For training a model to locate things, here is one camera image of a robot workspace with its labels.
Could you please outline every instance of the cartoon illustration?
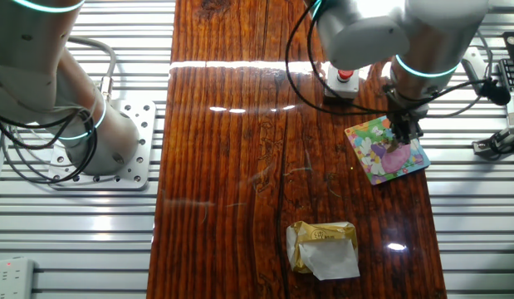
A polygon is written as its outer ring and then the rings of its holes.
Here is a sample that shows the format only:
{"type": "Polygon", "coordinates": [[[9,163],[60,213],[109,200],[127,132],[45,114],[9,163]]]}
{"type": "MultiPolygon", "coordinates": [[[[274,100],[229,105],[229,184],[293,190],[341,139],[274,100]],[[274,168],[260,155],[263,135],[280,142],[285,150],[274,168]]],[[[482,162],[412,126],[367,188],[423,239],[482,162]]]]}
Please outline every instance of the cartoon illustration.
{"type": "Polygon", "coordinates": [[[380,184],[430,165],[418,140],[412,140],[409,145],[396,144],[389,127],[389,120],[383,116],[345,130],[372,184],[380,184]]]}

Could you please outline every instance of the metal mounting plate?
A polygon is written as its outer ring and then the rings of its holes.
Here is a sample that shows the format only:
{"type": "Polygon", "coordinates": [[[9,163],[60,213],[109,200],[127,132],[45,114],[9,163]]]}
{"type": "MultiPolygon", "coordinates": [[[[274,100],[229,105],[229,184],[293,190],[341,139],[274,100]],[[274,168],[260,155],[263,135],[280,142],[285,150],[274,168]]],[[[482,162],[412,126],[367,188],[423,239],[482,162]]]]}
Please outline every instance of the metal mounting plate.
{"type": "MultiPolygon", "coordinates": [[[[113,108],[129,116],[136,124],[139,131],[139,140],[144,140],[144,144],[139,144],[135,156],[131,161],[114,175],[94,176],[80,174],[79,180],[69,180],[59,184],[51,184],[56,190],[137,190],[145,188],[148,183],[149,158],[153,144],[155,103],[152,101],[137,100],[112,100],[110,103],[113,108]]],[[[63,148],[54,147],[51,156],[53,164],[69,164],[63,148]]],[[[74,167],[51,166],[48,176],[53,178],[67,176],[74,171],[74,167]]]]}

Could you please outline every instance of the electrical outlet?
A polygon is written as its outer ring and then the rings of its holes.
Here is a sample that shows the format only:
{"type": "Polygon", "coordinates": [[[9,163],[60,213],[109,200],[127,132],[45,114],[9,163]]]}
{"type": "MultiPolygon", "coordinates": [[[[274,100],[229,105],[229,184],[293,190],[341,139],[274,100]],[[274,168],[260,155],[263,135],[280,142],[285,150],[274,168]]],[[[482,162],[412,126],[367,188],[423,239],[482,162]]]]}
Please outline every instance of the electrical outlet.
{"type": "Polygon", "coordinates": [[[0,299],[30,299],[33,261],[25,257],[0,261],[0,299]]]}

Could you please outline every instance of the robotic arm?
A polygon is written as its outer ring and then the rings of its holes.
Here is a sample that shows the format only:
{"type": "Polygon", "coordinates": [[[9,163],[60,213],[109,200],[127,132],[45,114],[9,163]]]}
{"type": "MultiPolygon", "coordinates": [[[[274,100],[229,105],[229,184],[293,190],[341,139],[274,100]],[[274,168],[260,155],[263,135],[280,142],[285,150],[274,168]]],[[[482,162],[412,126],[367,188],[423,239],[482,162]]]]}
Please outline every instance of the robotic arm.
{"type": "MultiPolygon", "coordinates": [[[[406,112],[388,113],[388,118],[396,140],[404,143],[423,135],[419,120],[427,115],[428,104],[418,107],[418,101],[447,86],[488,10],[488,0],[305,2],[313,5],[321,44],[335,68],[355,70],[394,57],[389,110],[406,112]]],[[[465,57],[464,68],[469,77],[482,79],[485,65],[473,55],[465,57]]],[[[480,96],[500,97],[505,105],[509,93],[494,84],[486,91],[474,87],[480,96]]]]}
{"type": "MultiPolygon", "coordinates": [[[[134,122],[113,109],[65,44],[85,0],[0,0],[0,117],[49,124],[72,110],[90,112],[97,146],[86,174],[113,174],[139,144],[134,122]]],[[[104,78],[104,87],[110,84],[104,78]]],[[[77,166],[88,152],[85,120],[76,117],[59,134],[77,166]]],[[[61,127],[49,128],[58,134],[61,127]]]]}

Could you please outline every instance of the glossy wood surface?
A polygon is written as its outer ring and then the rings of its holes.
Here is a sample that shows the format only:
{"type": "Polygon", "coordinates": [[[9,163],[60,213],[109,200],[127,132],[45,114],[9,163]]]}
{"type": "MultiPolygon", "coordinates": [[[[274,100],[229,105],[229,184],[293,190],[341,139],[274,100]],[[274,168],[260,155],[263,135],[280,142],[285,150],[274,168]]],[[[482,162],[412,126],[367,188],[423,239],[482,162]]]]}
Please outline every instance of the glossy wood surface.
{"type": "MultiPolygon", "coordinates": [[[[424,172],[372,187],[344,130],[379,115],[322,114],[288,84],[286,40],[303,10],[177,1],[149,299],[446,297],[424,172]],[[353,223],[360,277],[292,272],[286,227],[299,220],[353,223]]],[[[307,28],[293,61],[307,61],[307,28]]],[[[292,65],[320,103],[308,63],[292,65]]],[[[355,101],[383,109],[382,64],[368,69],[355,101]]]]}

